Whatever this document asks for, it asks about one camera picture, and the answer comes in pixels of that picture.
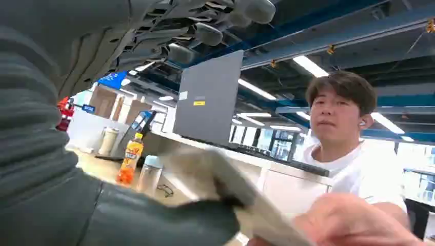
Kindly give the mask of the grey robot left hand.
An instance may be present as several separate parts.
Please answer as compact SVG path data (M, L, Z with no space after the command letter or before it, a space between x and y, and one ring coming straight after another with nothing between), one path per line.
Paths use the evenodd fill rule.
M226 201L167 207L77 167L57 103L92 87L155 1L1 1L1 245L224 245Z

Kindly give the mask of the person's hand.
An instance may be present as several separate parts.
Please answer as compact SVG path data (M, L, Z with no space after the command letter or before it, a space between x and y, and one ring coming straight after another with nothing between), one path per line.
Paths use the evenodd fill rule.
M347 193L327 193L293 223L316 245L424 245L408 216L389 202L369 204Z

